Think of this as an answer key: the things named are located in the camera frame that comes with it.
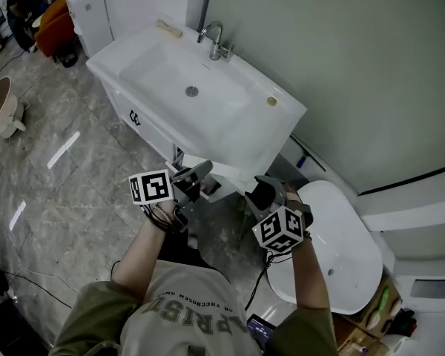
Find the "person's left hand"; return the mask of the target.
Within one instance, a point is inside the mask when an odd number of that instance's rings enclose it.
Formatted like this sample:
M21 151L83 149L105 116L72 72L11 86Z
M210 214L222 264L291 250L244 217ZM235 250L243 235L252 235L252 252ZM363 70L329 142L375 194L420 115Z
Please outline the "person's left hand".
M168 217L170 221L175 220L174 210L176 208L176 205L173 200L158 202L157 206L165 212L165 215Z

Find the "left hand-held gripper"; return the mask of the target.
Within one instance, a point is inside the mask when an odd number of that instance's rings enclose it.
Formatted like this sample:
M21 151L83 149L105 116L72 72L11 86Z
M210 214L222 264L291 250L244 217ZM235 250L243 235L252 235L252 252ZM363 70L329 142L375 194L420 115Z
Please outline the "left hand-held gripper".
M168 170L151 171L128 177L131 199L157 228L166 233L183 233L199 218L196 212L200 182L212 171L212 161L185 167L170 177ZM158 202L173 200L175 220L170 221Z

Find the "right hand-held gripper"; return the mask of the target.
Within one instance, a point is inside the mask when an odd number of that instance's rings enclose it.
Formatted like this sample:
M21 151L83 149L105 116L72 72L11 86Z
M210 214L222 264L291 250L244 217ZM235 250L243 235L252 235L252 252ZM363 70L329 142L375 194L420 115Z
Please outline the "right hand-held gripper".
M312 210L302 202L293 186L278 178L255 177L254 192L245 192L245 200L257 224L252 228L259 245L267 251L286 253L309 236Z

